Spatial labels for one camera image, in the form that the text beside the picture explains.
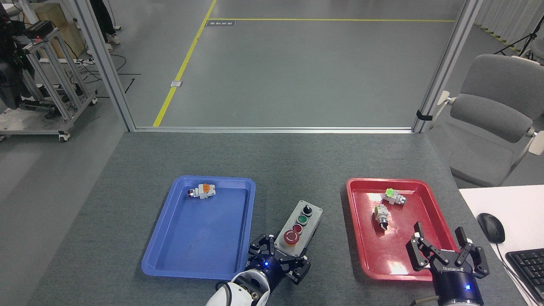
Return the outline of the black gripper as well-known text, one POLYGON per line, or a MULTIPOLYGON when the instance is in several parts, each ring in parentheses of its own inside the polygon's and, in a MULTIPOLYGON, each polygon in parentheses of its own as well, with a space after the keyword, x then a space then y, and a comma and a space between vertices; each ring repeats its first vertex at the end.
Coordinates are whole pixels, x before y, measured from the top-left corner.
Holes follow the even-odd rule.
POLYGON ((422 223, 417 221, 414 234, 406 244, 412 268, 415 271, 430 268, 439 305, 483 305, 476 278, 482 279, 490 273, 485 252, 481 246, 476 246, 467 238, 464 228, 457 227, 455 236, 461 247, 459 255, 442 255, 424 238, 422 223), (472 258, 473 269, 466 262, 468 256, 472 258))
POLYGON ((270 291, 274 291, 284 279, 289 279, 293 284, 299 285, 311 267, 311 263, 305 255, 281 255, 276 260, 275 241, 275 235, 260 235, 253 240, 249 247, 248 264, 245 269, 245 272, 255 270, 263 273, 270 291))

